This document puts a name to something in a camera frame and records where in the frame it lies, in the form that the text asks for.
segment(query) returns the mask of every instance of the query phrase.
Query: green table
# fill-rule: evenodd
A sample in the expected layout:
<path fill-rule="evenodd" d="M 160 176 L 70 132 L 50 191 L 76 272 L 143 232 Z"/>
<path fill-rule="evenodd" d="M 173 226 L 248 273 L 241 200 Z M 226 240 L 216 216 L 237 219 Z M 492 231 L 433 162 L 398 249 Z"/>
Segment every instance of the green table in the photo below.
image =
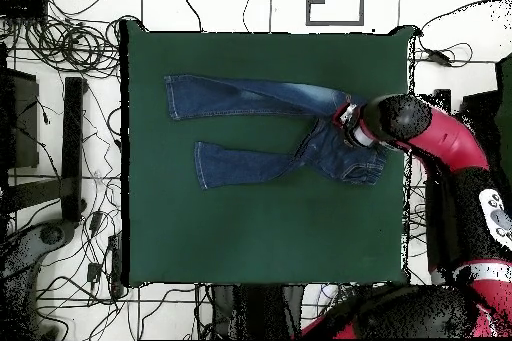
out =
<path fill-rule="evenodd" d="M 128 22 L 129 281 L 399 281 L 403 155 L 376 186 L 307 167 L 273 182 L 202 191 L 197 140 L 293 152 L 312 121 L 241 116 L 174 122 L 164 76 L 307 83 L 372 99 L 407 91 L 412 27 L 390 35 L 146 33 Z"/>

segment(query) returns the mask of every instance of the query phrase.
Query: jeans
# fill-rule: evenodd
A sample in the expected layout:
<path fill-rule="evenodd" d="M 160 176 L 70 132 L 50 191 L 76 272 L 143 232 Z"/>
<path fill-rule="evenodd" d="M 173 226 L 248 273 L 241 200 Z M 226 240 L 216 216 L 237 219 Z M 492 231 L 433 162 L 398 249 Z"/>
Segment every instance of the jeans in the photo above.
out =
<path fill-rule="evenodd" d="M 386 162 L 381 145 L 353 148 L 332 122 L 336 109 L 361 97 L 305 84 L 166 76 L 169 112 L 174 120 L 228 115 L 288 115 L 313 117 L 316 123 L 294 154 L 229 150 L 196 142 L 195 165 L 202 189 L 267 182 L 308 165 L 335 181 L 377 182 Z"/>

